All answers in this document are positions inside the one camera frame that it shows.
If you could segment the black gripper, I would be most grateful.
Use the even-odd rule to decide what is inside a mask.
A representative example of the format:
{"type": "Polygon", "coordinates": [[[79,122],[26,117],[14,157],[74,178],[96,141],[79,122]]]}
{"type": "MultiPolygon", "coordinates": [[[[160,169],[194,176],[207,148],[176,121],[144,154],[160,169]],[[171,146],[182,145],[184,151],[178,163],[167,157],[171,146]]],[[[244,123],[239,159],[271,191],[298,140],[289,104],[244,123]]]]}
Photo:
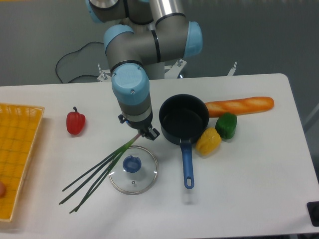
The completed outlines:
{"type": "Polygon", "coordinates": [[[122,110],[118,115],[120,123],[127,123],[131,128],[141,131],[141,136],[154,141],[159,135],[159,131],[152,126],[153,111],[146,109],[145,111],[127,109],[122,110]]]}

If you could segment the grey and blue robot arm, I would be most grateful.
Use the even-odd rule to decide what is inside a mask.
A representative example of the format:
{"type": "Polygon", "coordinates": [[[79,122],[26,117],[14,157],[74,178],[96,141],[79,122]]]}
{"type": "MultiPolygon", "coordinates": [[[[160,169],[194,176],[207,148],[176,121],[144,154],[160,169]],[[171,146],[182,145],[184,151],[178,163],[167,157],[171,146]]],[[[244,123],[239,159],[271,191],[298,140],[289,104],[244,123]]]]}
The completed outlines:
{"type": "Polygon", "coordinates": [[[112,90],[121,108],[120,122],[156,139],[145,66],[199,54],[199,24],[187,20],[179,0],[88,0],[86,7],[94,22],[129,20],[110,27],[103,37],[112,90]]]}

